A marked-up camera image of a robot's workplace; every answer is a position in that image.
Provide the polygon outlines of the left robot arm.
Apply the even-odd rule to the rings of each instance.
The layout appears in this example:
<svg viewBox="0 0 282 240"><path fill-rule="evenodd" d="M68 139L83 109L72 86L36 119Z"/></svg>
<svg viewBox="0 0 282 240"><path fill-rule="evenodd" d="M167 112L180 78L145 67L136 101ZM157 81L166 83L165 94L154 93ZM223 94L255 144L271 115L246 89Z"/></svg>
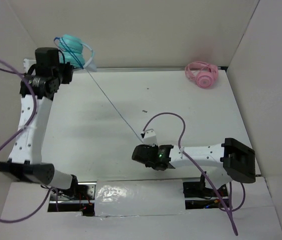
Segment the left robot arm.
<svg viewBox="0 0 282 240"><path fill-rule="evenodd" d="M60 50L40 47L35 64L20 83L21 113L15 143L0 172L22 182L55 188L67 199L78 197L80 187L73 174L57 170L42 160L42 147L55 94L61 84L72 81L74 67L59 57Z"/></svg>

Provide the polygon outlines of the teal cat-ear headphones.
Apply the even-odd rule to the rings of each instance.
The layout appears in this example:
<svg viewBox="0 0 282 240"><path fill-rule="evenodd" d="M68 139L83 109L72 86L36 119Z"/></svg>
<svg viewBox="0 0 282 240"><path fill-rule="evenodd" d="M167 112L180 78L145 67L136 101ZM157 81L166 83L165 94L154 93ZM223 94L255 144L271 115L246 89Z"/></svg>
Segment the teal cat-ear headphones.
<svg viewBox="0 0 282 240"><path fill-rule="evenodd" d="M60 61L62 63L70 63L75 70L98 71L94 62L95 51L80 38L64 34L61 37L55 37L53 42L61 51ZM85 59L83 56L84 48L90 51L89 59Z"/></svg>

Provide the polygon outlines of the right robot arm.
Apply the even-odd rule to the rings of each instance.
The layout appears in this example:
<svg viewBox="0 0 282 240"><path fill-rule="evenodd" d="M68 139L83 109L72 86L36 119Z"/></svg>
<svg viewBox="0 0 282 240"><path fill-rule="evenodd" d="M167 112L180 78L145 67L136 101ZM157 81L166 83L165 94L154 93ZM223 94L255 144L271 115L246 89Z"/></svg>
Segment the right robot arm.
<svg viewBox="0 0 282 240"><path fill-rule="evenodd" d="M256 182L255 151L234 138L225 138L223 143L215 145L182 148L171 144L140 144L131 159L156 171L199 166L204 172L204 180L199 184L204 196L211 196L231 181Z"/></svg>

